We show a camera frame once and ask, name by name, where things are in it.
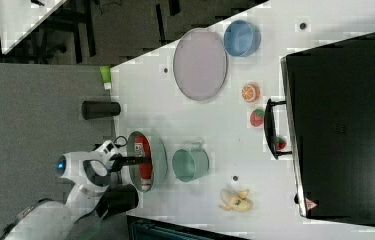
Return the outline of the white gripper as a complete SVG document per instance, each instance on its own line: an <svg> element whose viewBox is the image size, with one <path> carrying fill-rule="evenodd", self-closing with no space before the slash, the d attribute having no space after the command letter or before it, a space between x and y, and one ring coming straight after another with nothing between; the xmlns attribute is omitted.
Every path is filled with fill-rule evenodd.
<svg viewBox="0 0 375 240"><path fill-rule="evenodd" d="M94 149L94 155L111 172L118 172L125 166L140 165L151 161L147 157L122 156L115 143L107 140L98 144Z"/></svg>

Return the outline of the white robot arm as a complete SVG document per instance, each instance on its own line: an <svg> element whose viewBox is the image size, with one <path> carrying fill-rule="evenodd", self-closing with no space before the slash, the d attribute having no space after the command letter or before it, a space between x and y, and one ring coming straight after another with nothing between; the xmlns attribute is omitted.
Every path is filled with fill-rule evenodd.
<svg viewBox="0 0 375 240"><path fill-rule="evenodd" d="M44 198L27 207L3 230L0 240L65 240L73 226L92 213L106 218L136 208L136 188L131 184L114 186L111 174L150 161L145 155L120 154L110 140L89 152L61 155L56 175L74 184L66 200Z"/></svg>

